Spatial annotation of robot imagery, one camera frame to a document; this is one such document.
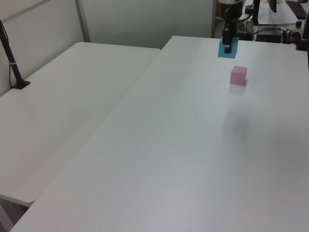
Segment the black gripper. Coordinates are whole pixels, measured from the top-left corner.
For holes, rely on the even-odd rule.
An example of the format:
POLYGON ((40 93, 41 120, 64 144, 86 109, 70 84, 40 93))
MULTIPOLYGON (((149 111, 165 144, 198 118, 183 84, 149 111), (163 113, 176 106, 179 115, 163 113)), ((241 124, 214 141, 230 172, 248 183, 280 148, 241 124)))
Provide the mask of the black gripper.
POLYGON ((243 3, 241 0, 224 0, 223 1, 223 18, 225 27, 222 30, 222 41, 225 53, 231 53, 232 37, 237 31, 237 22, 242 15, 243 3))

